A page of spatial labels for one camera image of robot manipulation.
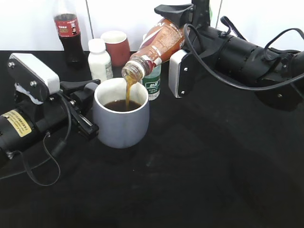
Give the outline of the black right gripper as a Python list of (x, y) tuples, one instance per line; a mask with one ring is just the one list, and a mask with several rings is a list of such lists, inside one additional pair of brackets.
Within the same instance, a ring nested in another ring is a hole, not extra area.
[(193, 0), (191, 4), (184, 5), (159, 5), (154, 12), (168, 19), (176, 26), (190, 23), (199, 33), (191, 31), (190, 41), (201, 59), (211, 68), (215, 69), (220, 53), (228, 42), (228, 37), (221, 37), (221, 31), (210, 26), (209, 1)]

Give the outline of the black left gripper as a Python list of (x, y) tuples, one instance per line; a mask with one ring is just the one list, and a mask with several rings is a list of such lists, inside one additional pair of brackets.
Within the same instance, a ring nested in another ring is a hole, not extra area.
[[(75, 92), (83, 90), (89, 83), (99, 85), (100, 79), (81, 82), (60, 82), (63, 92)], [(55, 132), (67, 126), (67, 133), (71, 132), (72, 123), (77, 127), (78, 133), (87, 140), (98, 135), (99, 127), (86, 118), (86, 114), (93, 105), (93, 95), (68, 95), (65, 98), (62, 91), (53, 95), (53, 101), (35, 105), (33, 111), (33, 123), (40, 133)]]

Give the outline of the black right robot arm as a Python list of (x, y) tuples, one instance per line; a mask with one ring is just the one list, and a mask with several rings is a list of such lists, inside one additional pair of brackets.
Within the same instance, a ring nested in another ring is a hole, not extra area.
[(176, 98), (187, 96), (200, 76), (214, 76), (254, 92), (274, 109), (292, 111), (304, 100), (302, 51), (250, 43), (226, 16), (220, 19), (226, 31), (213, 28), (207, 0), (159, 5), (154, 11), (189, 31), (182, 49), (169, 60), (169, 88)]

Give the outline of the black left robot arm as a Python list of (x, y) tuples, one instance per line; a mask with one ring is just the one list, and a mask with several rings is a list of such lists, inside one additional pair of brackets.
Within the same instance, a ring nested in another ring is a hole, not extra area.
[(14, 151), (24, 151), (41, 141), (46, 133), (69, 124), (88, 140), (97, 136), (99, 127), (85, 115), (92, 108), (99, 79), (61, 82), (60, 90), (42, 104), (16, 92), (16, 107), (0, 116), (0, 165), (5, 166)]

